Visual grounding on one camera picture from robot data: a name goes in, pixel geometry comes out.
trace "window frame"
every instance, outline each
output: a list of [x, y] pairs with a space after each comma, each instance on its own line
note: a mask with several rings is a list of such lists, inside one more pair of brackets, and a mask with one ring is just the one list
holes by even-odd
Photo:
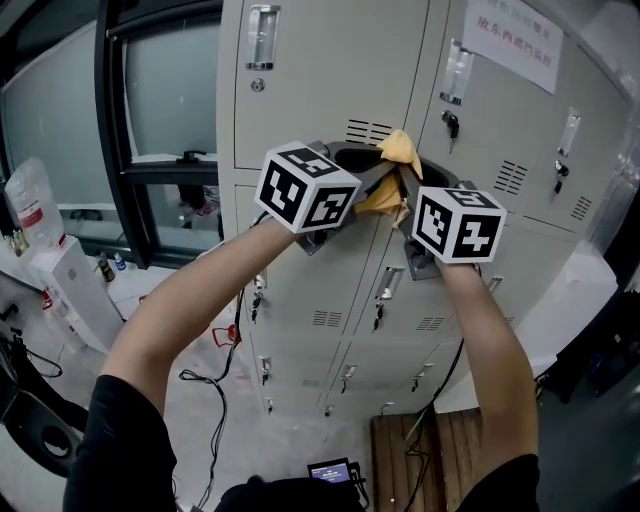
[[125, 10], [126, 0], [100, 1], [94, 62], [98, 131], [116, 209], [139, 268], [179, 268], [200, 252], [161, 245], [147, 185], [218, 186], [218, 163], [131, 162], [123, 44], [129, 37], [172, 21], [199, 16], [220, 19], [222, 4], [222, 0], [161, 0]]

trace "black shirt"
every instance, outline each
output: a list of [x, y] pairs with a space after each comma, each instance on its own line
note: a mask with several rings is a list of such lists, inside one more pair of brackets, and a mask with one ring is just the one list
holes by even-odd
[[[175, 512], [171, 476], [176, 458], [157, 409], [126, 382], [98, 378], [78, 458], [64, 494], [64, 512]], [[478, 483], [459, 510], [537, 511], [538, 458], [518, 457]], [[360, 511], [353, 486], [310, 478], [242, 484], [223, 496], [219, 511]]]

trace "wooden crate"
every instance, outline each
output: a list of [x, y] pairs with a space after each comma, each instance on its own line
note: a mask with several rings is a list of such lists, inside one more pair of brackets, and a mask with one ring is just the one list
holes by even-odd
[[[406, 455], [417, 432], [406, 443], [405, 438], [417, 419], [416, 415], [398, 415], [371, 420], [377, 512], [402, 512], [409, 502], [420, 458]], [[479, 410], [436, 415], [431, 408], [423, 422], [420, 450], [429, 460], [411, 512], [454, 511], [474, 484], [481, 438]]]

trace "bottle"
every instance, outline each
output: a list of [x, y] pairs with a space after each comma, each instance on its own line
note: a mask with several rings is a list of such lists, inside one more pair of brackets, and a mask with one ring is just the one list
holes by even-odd
[[20, 164], [5, 192], [29, 245], [37, 249], [58, 247], [64, 226], [44, 164], [34, 157]]
[[100, 272], [102, 272], [102, 278], [106, 283], [110, 283], [116, 278], [116, 275], [113, 273], [113, 269], [109, 265], [109, 260], [107, 260], [107, 255], [103, 252], [98, 254], [98, 268]]
[[24, 231], [21, 229], [18, 230], [18, 237], [20, 238], [20, 247], [22, 247], [22, 252], [26, 251], [29, 248], [29, 242], [24, 237]]
[[122, 259], [122, 256], [120, 256], [120, 253], [115, 253], [113, 255], [113, 259], [116, 260], [116, 268], [120, 272], [122, 272], [124, 269], [127, 268], [127, 262]]

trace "white box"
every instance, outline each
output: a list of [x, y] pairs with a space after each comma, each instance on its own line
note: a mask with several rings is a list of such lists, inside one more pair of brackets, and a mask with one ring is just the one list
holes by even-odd
[[256, 202], [294, 233], [341, 224], [362, 183], [320, 153], [291, 142], [271, 149]]
[[486, 263], [495, 256], [506, 217], [487, 192], [420, 187], [412, 234], [445, 263]]

